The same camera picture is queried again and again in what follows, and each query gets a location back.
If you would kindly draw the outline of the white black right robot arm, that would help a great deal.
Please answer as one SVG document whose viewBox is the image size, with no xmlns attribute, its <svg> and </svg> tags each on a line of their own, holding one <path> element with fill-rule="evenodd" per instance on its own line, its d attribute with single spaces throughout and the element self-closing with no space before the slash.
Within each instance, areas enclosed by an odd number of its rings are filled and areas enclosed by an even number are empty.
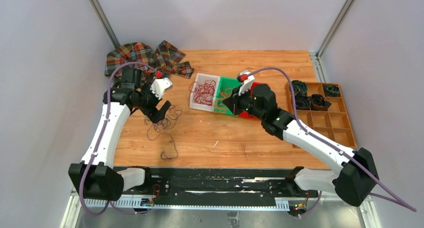
<svg viewBox="0 0 424 228">
<path fill-rule="evenodd" d="M 293 178 L 285 183 L 290 195 L 299 196 L 305 190 L 332 192 L 347 204 L 360 206 L 376 186 L 379 176 L 370 151 L 354 150 L 314 131 L 278 107 L 276 95 L 268 85 L 257 85 L 243 94 L 235 88 L 223 103 L 233 115 L 246 111 L 258 118 L 268 134 L 302 148 L 330 168 L 296 168 Z"/>
</svg>

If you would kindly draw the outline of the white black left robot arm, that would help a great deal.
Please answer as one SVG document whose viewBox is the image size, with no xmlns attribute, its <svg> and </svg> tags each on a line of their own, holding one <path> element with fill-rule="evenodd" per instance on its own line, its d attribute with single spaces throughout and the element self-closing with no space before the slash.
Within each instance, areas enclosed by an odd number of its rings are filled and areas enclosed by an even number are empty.
<svg viewBox="0 0 424 228">
<path fill-rule="evenodd" d="M 130 166 L 114 170 L 114 157 L 122 129 L 133 112 L 140 110 L 152 123 L 165 118 L 170 101 L 158 108 L 165 91 L 173 84 L 161 71 L 148 75 L 145 83 L 141 70 L 123 68 L 122 77 L 106 90 L 102 114 L 95 135 L 80 163 L 72 163 L 69 177 L 80 197 L 117 201 L 123 192 L 135 188 L 140 194 L 153 189 L 150 169 Z"/>
</svg>

